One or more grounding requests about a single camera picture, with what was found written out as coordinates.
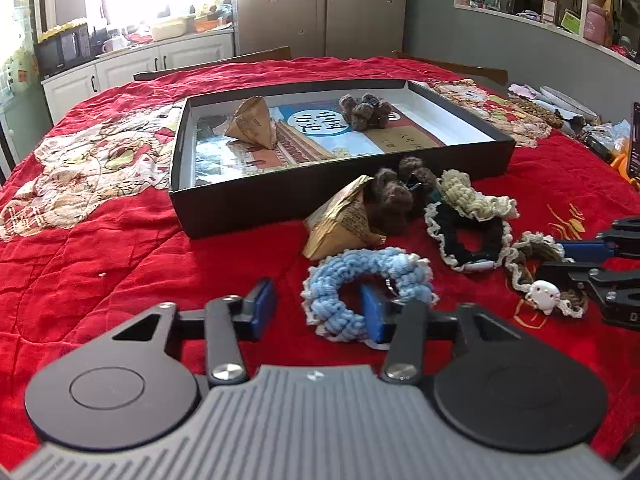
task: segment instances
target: white mug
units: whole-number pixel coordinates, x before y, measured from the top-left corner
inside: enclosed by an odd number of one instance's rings
[[[129,45],[129,41],[124,36],[114,36],[109,38],[102,45],[103,52],[112,52],[113,50],[120,50]]]

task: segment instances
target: white door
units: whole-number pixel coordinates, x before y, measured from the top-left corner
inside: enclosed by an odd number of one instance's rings
[[[63,73],[55,79],[44,80],[42,86],[54,124],[58,124],[71,107],[100,91],[95,65]]]
[[[159,70],[210,63],[234,56],[234,35],[226,33],[191,38],[161,45],[159,49],[162,60]]]
[[[96,64],[100,88],[124,85],[133,81],[134,74],[154,72],[160,68],[160,52],[158,47],[145,48],[138,52],[127,52],[115,57],[107,57]]]

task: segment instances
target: orange object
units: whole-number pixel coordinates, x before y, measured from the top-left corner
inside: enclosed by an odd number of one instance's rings
[[[220,20],[210,20],[210,21],[198,21],[196,20],[196,32],[207,32],[208,30],[211,30],[212,28],[216,28],[219,27],[220,25],[224,25],[225,22],[220,19]]]
[[[617,170],[620,167],[620,164],[626,159],[626,153],[620,153],[616,158],[613,159],[611,163],[611,167],[614,170]]]
[[[628,174],[626,173],[626,155],[625,155],[625,160],[622,161],[622,163],[620,164],[620,166],[618,167],[618,173],[622,176],[622,178],[624,178],[627,182],[631,182],[631,179],[629,178]]]

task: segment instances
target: white figurine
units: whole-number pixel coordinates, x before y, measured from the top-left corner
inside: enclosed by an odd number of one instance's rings
[[[549,316],[554,307],[559,304],[560,291],[553,283],[538,280],[531,283],[531,287],[524,299],[533,308],[541,310]]]

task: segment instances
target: wooden chair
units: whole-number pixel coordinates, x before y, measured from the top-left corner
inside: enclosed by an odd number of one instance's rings
[[[181,66],[180,68],[157,70],[156,72],[140,72],[133,76],[133,81],[153,81],[154,79],[158,79],[163,75],[173,74],[175,72],[181,72],[183,70],[195,70],[197,68],[224,65],[227,63],[255,63],[257,61],[286,61],[290,59],[291,49],[288,46],[280,46],[278,48],[272,48],[271,50],[263,50],[261,52],[254,52],[252,54],[244,54],[244,56],[229,57],[227,59],[220,59],[218,61],[212,61],[210,63]]]
[[[460,74],[463,76],[470,76],[471,79],[485,78],[495,85],[498,85],[498,90],[506,94],[507,84],[509,82],[509,73],[506,70],[500,70],[499,68],[485,68],[482,66],[471,66],[471,65],[462,65],[458,63],[450,63],[447,61],[436,61],[434,59],[426,59],[423,57],[415,57],[410,56],[409,54],[405,54],[400,50],[394,50],[393,54],[396,56],[396,59],[413,59],[414,61],[422,61],[424,63],[430,63],[435,66],[439,66],[446,70],[451,70],[456,74]],[[488,86],[492,90],[496,90],[493,84],[484,84]]]

